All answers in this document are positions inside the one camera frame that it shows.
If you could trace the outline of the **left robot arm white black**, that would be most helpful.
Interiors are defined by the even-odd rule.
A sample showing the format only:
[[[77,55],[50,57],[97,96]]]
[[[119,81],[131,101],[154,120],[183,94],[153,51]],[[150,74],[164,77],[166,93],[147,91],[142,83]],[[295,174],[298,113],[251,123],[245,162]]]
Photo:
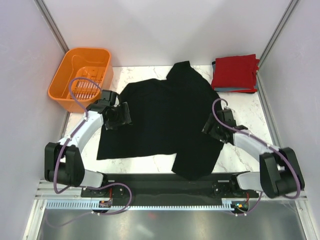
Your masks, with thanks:
[[[94,133],[131,123],[127,102],[120,101],[114,91],[103,90],[100,98],[84,108],[84,114],[73,130],[58,142],[49,142],[44,149],[44,178],[55,185],[87,187],[99,197],[106,196],[110,185],[102,173],[87,170],[81,153]]]

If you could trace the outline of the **orange plastic basket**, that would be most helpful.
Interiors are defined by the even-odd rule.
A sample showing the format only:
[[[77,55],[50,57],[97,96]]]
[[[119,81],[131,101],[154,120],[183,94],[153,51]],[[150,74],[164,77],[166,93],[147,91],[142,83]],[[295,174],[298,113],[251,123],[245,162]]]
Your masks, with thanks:
[[[48,88],[48,96],[67,112],[84,110],[71,94],[84,106],[96,101],[103,90],[108,90],[113,79],[112,55],[105,48],[77,47],[69,50],[62,59]]]

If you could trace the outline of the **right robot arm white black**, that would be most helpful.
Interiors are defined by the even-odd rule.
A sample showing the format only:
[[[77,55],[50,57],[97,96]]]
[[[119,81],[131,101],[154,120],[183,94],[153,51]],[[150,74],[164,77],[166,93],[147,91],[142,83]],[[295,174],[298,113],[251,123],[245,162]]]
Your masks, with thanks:
[[[210,113],[202,132],[224,144],[244,150],[259,163],[258,171],[232,175],[229,191],[233,196],[240,197],[247,190],[252,190],[274,199],[304,190],[305,181],[295,151],[258,139],[247,127],[237,125],[231,109]]]

